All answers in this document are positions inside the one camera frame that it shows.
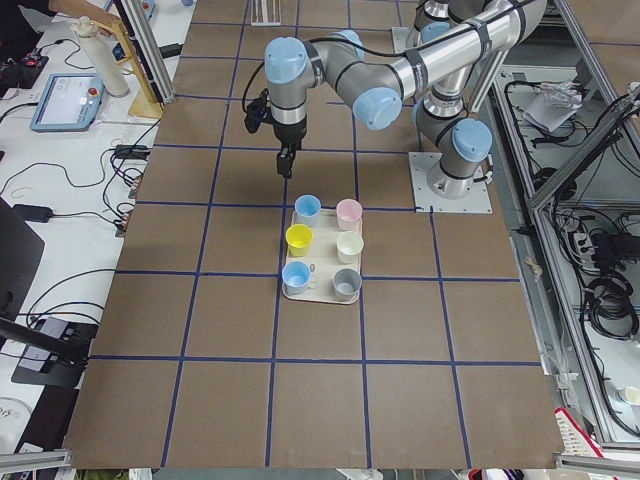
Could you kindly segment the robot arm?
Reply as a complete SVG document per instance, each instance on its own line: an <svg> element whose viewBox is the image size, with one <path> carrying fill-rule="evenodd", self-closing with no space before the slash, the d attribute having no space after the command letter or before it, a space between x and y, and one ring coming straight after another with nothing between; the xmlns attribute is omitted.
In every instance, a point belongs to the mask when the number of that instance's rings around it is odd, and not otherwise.
<svg viewBox="0 0 640 480"><path fill-rule="evenodd" d="M441 156L427 173L437 196L466 196L479 164L492 146L481 121L464 118L463 93L473 67L495 59L526 39L541 21L543 1L490 1L476 15L455 19L452 28L389 63L369 63L351 30L301 41L278 37L264 53L271 123L281 149L278 173L288 178L307 131L307 92L328 84L368 129L379 131L399 116L406 99L417 96L416 128Z"/></svg>

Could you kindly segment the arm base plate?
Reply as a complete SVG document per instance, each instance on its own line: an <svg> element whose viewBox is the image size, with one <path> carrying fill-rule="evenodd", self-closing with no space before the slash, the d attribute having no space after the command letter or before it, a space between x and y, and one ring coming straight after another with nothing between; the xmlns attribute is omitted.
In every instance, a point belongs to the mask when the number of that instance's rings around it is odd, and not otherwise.
<svg viewBox="0 0 640 480"><path fill-rule="evenodd" d="M454 179L441 168L441 154L410 152L415 209L423 213L490 214L487 181L480 163L472 178Z"/></svg>
<svg viewBox="0 0 640 480"><path fill-rule="evenodd" d="M393 27L391 38L394 52L402 53L416 47L419 33L414 27Z"/></svg>

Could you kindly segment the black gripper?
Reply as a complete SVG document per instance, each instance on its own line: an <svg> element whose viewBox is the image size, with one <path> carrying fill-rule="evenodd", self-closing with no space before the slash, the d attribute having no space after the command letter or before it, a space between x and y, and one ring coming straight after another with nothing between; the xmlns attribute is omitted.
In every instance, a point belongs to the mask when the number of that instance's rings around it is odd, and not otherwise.
<svg viewBox="0 0 640 480"><path fill-rule="evenodd" d="M307 103L287 108L272 104L272 118L274 134L282 143L276 154L277 173L290 179L296 150L301 148L307 133Z"/></svg>

